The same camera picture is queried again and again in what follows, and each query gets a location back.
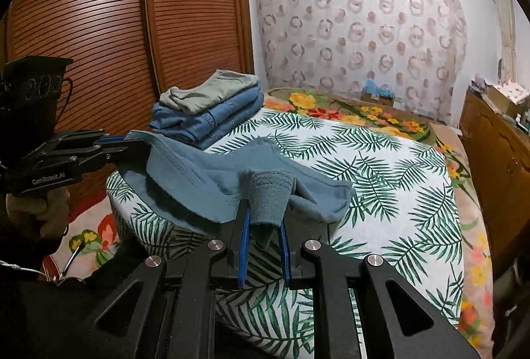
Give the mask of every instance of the silver screw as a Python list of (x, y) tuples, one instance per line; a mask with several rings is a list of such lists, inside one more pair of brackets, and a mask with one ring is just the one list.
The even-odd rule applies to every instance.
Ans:
[(319, 248), (322, 247), (322, 245), (321, 245), (316, 239), (309, 239), (309, 240), (307, 240), (307, 241), (304, 243), (304, 246), (305, 246), (308, 250), (313, 250), (313, 251), (319, 250)]
[(370, 255), (366, 260), (372, 266), (381, 266), (385, 261), (380, 255)]
[(149, 268), (156, 268), (161, 263), (162, 258), (160, 256), (149, 256), (147, 259), (145, 259), (145, 264), (149, 266)]
[(225, 243), (220, 239), (213, 239), (208, 243), (208, 248), (210, 250), (221, 250), (225, 246)]

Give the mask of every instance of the wooden dresser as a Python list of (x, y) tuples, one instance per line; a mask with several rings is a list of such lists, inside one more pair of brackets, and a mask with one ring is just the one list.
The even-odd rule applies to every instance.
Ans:
[(499, 276), (530, 245), (530, 139), (470, 91), (460, 129)]

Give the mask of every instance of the beige curtain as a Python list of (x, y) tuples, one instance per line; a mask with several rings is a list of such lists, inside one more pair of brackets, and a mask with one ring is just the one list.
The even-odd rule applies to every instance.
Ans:
[(501, 69), (501, 83), (517, 80), (517, 66), (515, 57), (515, 16), (513, 0), (495, 0), (499, 14), (501, 37), (503, 39), (503, 66)]
[(466, 47), (459, 0), (259, 0), (271, 87), (358, 98), (368, 79), (449, 123)]

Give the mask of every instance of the hand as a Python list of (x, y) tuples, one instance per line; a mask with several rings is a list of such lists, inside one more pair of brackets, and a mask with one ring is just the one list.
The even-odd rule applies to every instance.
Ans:
[(7, 216), (11, 222), (26, 231), (36, 235), (36, 232), (28, 232), (31, 216), (35, 216), (40, 222), (44, 222), (38, 234), (43, 239), (54, 239), (63, 236), (68, 226), (68, 199), (70, 193), (66, 187), (50, 190), (46, 200), (40, 198), (16, 198), (8, 194), (5, 199)]

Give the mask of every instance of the white cloth with green leaves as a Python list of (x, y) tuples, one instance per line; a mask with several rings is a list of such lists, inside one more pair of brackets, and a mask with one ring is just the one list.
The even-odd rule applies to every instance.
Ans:
[[(457, 326), (464, 278), (462, 242), (441, 154), (401, 137), (268, 109), (206, 151), (224, 154), (258, 136), (274, 140), (301, 164), (353, 182), (357, 193), (344, 220), (315, 224), (314, 237), (346, 256), (379, 253)], [(206, 241), (158, 217), (118, 172), (110, 175), (107, 191), (120, 236), (133, 234), (149, 253), (184, 256)], [(350, 295), (361, 332), (352, 290)], [(277, 239), (268, 250), (251, 244), (245, 288), (217, 291), (217, 318), (277, 357), (313, 357), (312, 292), (285, 288)]]

